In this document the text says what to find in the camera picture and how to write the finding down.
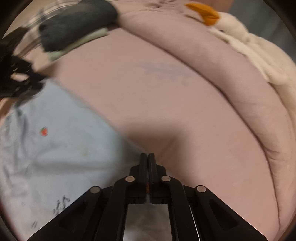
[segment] light blue fabric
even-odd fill
[[[90,187],[128,175],[141,151],[48,80],[10,111],[0,128],[0,153],[1,201],[18,237],[27,240]]]

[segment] white fabric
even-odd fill
[[[220,13],[221,19],[209,31],[245,55],[271,83],[287,108],[296,133],[296,65],[278,46],[249,33],[234,16]]]

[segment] pink blanket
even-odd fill
[[[295,137],[276,92],[176,2],[112,3],[121,27],[146,41],[118,28],[44,71],[185,185],[207,186],[276,239],[296,205]],[[28,56],[38,69],[44,58],[40,48]]]

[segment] gray cloth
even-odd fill
[[[61,51],[83,36],[117,19],[118,13],[105,0],[82,0],[39,26],[46,52]]]

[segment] silver rivet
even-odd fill
[[[128,183],[132,183],[134,180],[135,180],[135,178],[134,178],[133,176],[128,176],[128,177],[126,177],[126,181],[127,181]]]
[[[91,188],[91,193],[94,193],[95,194],[95,193],[98,193],[98,192],[100,192],[100,188],[99,187],[96,187],[95,186],[95,187],[92,187]]]
[[[196,190],[198,190],[199,192],[205,192],[207,189],[206,189],[205,186],[198,186],[198,187],[196,188]]]
[[[164,182],[169,182],[170,177],[169,176],[163,176],[163,177],[161,177],[161,180],[164,181]]]

